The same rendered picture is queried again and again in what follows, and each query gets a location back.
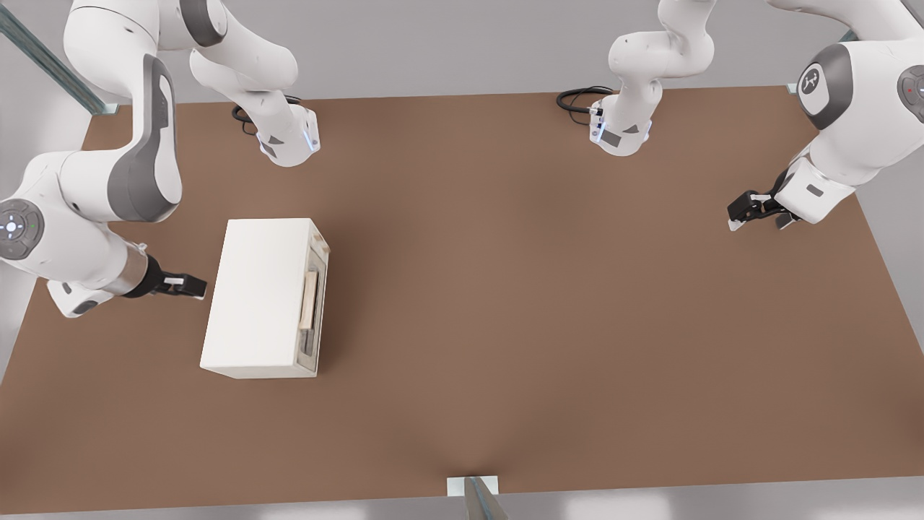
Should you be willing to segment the white oven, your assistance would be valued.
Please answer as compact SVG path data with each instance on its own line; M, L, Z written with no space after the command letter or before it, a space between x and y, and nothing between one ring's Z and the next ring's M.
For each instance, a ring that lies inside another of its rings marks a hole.
M297 363L309 220L227 222L201 368L234 379L314 378Z

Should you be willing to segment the oven door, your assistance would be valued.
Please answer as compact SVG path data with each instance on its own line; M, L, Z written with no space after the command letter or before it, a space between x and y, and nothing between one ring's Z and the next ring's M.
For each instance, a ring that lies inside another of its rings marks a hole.
M330 248L312 220L305 260L302 308L298 322L297 363L316 376L321 344L321 323L326 302L326 281Z

